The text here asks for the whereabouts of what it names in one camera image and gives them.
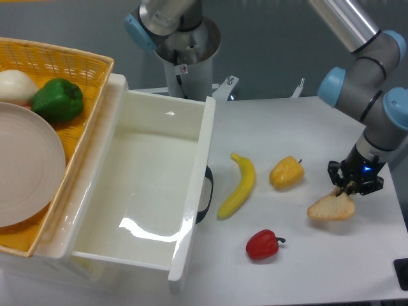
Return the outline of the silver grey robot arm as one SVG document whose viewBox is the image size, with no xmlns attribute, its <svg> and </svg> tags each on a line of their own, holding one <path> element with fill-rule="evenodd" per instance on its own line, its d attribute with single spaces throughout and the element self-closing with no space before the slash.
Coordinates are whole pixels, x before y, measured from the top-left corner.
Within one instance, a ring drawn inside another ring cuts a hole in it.
<svg viewBox="0 0 408 306">
<path fill-rule="evenodd" d="M 357 1 L 310 5 L 355 57 L 348 69 L 331 69 L 317 95 L 365 126 L 348 156 L 328 163 L 335 194 L 376 192 L 384 184 L 379 172 L 407 138 L 407 89 L 380 89 L 401 63 L 407 44 L 395 31 L 382 31 Z"/>
</svg>

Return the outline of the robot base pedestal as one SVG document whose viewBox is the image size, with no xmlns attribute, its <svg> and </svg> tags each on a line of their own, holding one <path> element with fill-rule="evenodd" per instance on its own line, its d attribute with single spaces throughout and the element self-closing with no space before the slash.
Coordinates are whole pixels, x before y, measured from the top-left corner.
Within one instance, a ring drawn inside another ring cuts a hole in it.
<svg viewBox="0 0 408 306">
<path fill-rule="evenodd" d="M 170 96 L 196 101 L 212 96 L 221 33 L 203 15 L 201 1 L 141 1 L 124 24 L 130 38 L 162 62 Z"/>
</svg>

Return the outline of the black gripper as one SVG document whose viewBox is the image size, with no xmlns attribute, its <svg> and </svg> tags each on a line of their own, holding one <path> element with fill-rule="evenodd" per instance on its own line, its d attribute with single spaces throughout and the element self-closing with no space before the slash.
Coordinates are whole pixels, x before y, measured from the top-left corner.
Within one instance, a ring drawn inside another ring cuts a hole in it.
<svg viewBox="0 0 408 306">
<path fill-rule="evenodd" d="M 336 187 L 335 195 L 340 196 L 350 182 L 353 183 L 349 187 L 349 194 L 365 196 L 381 190 L 384 179 L 378 176 L 378 173 L 384 165 L 385 162 L 382 162 L 378 152 L 366 158 L 355 145 L 343 161 L 328 163 L 327 171 Z"/>
</svg>

